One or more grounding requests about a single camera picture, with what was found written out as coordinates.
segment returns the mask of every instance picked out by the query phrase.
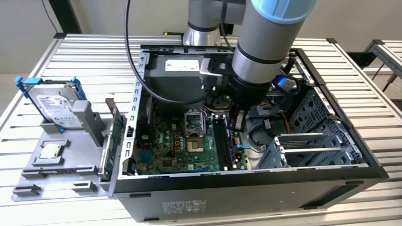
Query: sticker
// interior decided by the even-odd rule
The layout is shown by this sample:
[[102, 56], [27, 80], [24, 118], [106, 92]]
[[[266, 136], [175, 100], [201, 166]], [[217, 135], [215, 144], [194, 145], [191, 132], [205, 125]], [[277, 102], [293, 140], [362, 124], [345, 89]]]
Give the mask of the sticker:
[[270, 106], [257, 106], [257, 111], [258, 111], [259, 115], [271, 115], [271, 114], [274, 114], [273, 107], [270, 107]]
[[201, 63], [198, 60], [167, 60], [165, 71], [167, 72], [199, 72]]
[[64, 128], [82, 128], [82, 122], [72, 113], [70, 101], [59, 95], [38, 95], [36, 96], [43, 110], [54, 123]]
[[165, 214], [205, 212], [207, 200], [171, 201], [162, 203]]
[[271, 123], [270, 123], [270, 120], [269, 120], [269, 119], [265, 120], [265, 128], [266, 128], [266, 129], [270, 129], [270, 128], [271, 128]]

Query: hard drive label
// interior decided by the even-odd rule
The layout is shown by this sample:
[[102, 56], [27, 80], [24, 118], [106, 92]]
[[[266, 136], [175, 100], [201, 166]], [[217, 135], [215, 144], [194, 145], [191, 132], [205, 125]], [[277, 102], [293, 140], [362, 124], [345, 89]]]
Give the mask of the hard drive label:
[[78, 127], [82, 125], [80, 120], [72, 113], [70, 101], [63, 96], [38, 95], [43, 111], [48, 114], [55, 124], [64, 128]]
[[167, 72], [198, 72], [201, 70], [198, 60], [167, 60], [165, 66]]

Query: metal rail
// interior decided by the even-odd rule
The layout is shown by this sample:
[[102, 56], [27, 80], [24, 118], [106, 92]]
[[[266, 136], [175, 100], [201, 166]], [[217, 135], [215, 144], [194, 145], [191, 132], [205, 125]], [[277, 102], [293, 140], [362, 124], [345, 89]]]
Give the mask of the metal rail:
[[[130, 38], [134, 60], [141, 44], [181, 44], [181, 36], [134, 36]], [[235, 45], [237, 38], [229, 42]], [[401, 111], [378, 90], [338, 44], [325, 39], [297, 39], [294, 48], [309, 56], [340, 105], [352, 119], [368, 146], [389, 172], [390, 179], [350, 197], [328, 210], [283, 212], [166, 222], [167, 225], [402, 225], [402, 117]], [[135, 77], [131, 71], [122, 36], [68, 35], [54, 40], [31, 77], [62, 79], [78, 76], [94, 111], [103, 118], [111, 113], [105, 103], [114, 97], [122, 113], [129, 113]], [[16, 225], [86, 222], [135, 224], [119, 200], [107, 197], [34, 202], [11, 200], [12, 186], [35, 149], [43, 129], [42, 117], [27, 99], [15, 97], [0, 131], [0, 213], [4, 222]]]

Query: hard drive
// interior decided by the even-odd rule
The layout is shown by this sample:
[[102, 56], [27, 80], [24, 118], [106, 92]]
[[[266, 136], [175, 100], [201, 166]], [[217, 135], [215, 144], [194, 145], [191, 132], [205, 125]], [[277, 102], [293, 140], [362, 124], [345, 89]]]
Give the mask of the hard drive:
[[32, 101], [46, 123], [55, 123], [64, 129], [82, 129], [82, 123], [72, 113], [76, 100], [87, 100], [80, 81], [28, 78], [24, 82], [19, 76], [16, 85], [24, 96]]

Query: white wall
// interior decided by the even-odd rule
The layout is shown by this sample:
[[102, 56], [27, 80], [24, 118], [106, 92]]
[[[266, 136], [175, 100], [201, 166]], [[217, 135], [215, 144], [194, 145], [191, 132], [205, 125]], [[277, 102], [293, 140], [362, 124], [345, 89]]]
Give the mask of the white wall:
[[[123, 34], [126, 0], [71, 1], [86, 32]], [[134, 0], [131, 34], [185, 32], [187, 5], [187, 0]], [[336, 38], [349, 51], [362, 51], [373, 39], [402, 40], [401, 9], [401, 0], [318, 0], [299, 37]], [[241, 27], [237, 26], [234, 34], [239, 32]]]
[[0, 73], [30, 73], [54, 35], [40, 0], [0, 0]]
[[[71, 2], [84, 33], [123, 34], [126, 0]], [[187, 0], [133, 0], [131, 34], [185, 32], [187, 4]], [[333, 37], [349, 51], [364, 50], [372, 39], [402, 40], [401, 8], [401, 0], [318, 0], [299, 37]], [[28, 73], [54, 37], [40, 0], [0, 0], [0, 32], [0, 73]]]
[[[126, 0], [71, 0], [83, 32], [123, 34]], [[130, 35], [185, 32], [187, 0], [133, 0]]]

